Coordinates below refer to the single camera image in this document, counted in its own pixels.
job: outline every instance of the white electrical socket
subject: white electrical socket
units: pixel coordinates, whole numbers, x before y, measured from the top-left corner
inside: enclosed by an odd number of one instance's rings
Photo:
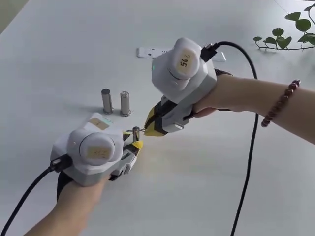
[[[157,58],[158,56],[167,53],[171,49],[161,49],[161,48],[137,48],[137,57],[139,58]],[[226,61],[223,52],[218,52],[212,58],[213,61]]]

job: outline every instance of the white table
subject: white table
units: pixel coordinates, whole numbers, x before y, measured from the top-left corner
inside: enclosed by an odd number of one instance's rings
[[[261,79],[301,79],[315,89],[314,51],[264,52],[254,36],[275,27],[298,39],[285,11],[309,3],[279,0],[31,0],[0,35],[0,225],[49,164],[52,143],[130,92],[132,114],[111,115],[122,129],[142,126],[161,94],[151,60],[137,47],[172,47],[188,37],[201,45],[229,40],[252,57]],[[230,48],[215,65],[251,77]],[[106,186],[82,235],[229,235],[243,187],[254,114],[216,113],[185,131],[144,137],[132,173]],[[252,176],[236,235],[311,235],[315,218],[315,147],[271,125],[260,128]],[[21,235],[54,206],[57,174],[31,193],[8,235]]]

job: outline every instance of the label sticker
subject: label sticker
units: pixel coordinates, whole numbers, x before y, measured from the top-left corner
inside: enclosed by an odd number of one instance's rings
[[[102,146],[90,146],[87,157],[89,159],[108,159],[110,150]]]
[[[186,74],[190,67],[191,67],[191,63],[192,63],[192,51],[188,50],[188,49],[184,49],[183,53],[177,63],[177,70]]]
[[[95,125],[97,128],[99,128],[99,129],[101,129],[101,130],[104,130],[104,129],[106,129],[106,128],[109,127],[108,124],[102,122],[100,119],[98,119],[98,118],[96,118],[96,117],[90,119],[89,122],[90,122],[91,124]]]

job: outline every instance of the beaded bracelet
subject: beaded bracelet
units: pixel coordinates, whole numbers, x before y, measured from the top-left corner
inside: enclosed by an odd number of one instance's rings
[[[289,98],[292,96],[294,91],[300,86],[299,80],[294,80],[289,87],[285,90],[284,95],[282,95],[275,105],[270,109],[268,114],[265,116],[265,119],[262,121],[261,126],[267,127],[270,122],[277,116],[277,114],[283,109],[287,104]]]

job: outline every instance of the silver metal rod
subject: silver metal rod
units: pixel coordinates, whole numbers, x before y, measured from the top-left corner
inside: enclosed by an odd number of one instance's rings
[[[103,99],[103,111],[105,114],[112,114],[114,111],[112,105],[112,98],[110,95],[110,90],[108,88],[104,88],[102,90],[102,99]]]
[[[136,142],[140,140],[140,128],[135,126],[132,128],[132,142]]]
[[[129,93],[124,91],[120,93],[120,101],[121,101],[121,111],[120,115],[123,117],[128,117],[131,113],[130,104],[129,104]]]

